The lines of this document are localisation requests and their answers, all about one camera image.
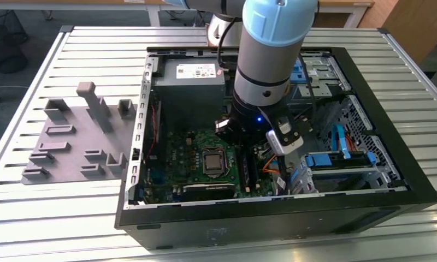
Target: cpu socket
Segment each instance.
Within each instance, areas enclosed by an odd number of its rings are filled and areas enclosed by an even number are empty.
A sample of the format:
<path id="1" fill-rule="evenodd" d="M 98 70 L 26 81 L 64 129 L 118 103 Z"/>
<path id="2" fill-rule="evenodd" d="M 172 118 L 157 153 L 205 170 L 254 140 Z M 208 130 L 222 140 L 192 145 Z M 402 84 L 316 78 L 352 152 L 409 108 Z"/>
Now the cpu socket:
<path id="1" fill-rule="evenodd" d="M 202 151 L 202 172 L 210 178 L 225 173 L 225 157 L 222 150 Z"/>

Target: wooden desk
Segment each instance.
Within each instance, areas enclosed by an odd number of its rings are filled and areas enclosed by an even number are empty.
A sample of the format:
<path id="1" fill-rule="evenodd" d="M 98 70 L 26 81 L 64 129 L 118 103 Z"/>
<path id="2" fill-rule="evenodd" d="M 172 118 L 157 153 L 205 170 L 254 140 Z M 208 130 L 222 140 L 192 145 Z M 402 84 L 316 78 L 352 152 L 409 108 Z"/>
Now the wooden desk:
<path id="1" fill-rule="evenodd" d="M 345 14 L 341 27 L 356 28 L 373 0 L 320 0 L 321 14 Z M 145 10 L 150 26 L 160 26 L 158 12 L 184 10 L 161 0 L 0 0 L 0 9 L 13 10 Z"/>

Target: metal workbench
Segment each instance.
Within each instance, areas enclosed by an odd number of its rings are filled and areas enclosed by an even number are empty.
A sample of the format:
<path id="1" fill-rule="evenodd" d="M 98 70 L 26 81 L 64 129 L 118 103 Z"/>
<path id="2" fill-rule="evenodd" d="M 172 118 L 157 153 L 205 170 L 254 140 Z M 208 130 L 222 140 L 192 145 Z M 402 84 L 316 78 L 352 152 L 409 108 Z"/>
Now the metal workbench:
<path id="1" fill-rule="evenodd" d="M 120 180 L 20 184 L 48 98 L 84 105 L 76 85 L 93 81 L 108 104 L 137 102 L 145 48 L 176 45 L 205 46 L 205 29 L 74 27 L 58 34 L 0 142 L 0 261 L 437 261 L 437 205 L 354 235 L 148 252 L 113 228 Z M 348 49 L 437 189 L 437 90 L 393 38 L 374 29 L 314 29 L 305 45 Z"/>

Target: black mesh trash can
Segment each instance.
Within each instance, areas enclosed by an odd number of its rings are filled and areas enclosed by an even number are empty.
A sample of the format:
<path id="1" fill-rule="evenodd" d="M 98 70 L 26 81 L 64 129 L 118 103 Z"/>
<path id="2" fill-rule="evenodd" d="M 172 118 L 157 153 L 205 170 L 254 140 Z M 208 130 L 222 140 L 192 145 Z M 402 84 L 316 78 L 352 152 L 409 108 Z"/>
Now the black mesh trash can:
<path id="1" fill-rule="evenodd" d="M 14 37 L 10 34 L 0 37 L 0 73 L 14 73 L 28 65 L 28 59 L 21 52 Z"/>
<path id="2" fill-rule="evenodd" d="M 26 31 L 13 10 L 0 10 L 0 38 L 12 36 L 17 44 L 28 40 Z"/>

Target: table leg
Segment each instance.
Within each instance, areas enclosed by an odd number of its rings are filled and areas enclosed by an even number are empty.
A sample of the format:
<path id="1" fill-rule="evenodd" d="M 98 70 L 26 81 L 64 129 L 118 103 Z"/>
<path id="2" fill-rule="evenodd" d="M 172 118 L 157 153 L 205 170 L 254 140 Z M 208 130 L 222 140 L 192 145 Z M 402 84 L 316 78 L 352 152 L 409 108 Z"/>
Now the table leg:
<path id="1" fill-rule="evenodd" d="M 344 28 L 357 28 L 361 22 L 366 7 L 354 7 L 353 12 L 349 14 Z"/>
<path id="2" fill-rule="evenodd" d="M 160 7 L 156 4 L 146 5 L 146 12 L 149 13 L 150 26 L 160 26 Z"/>

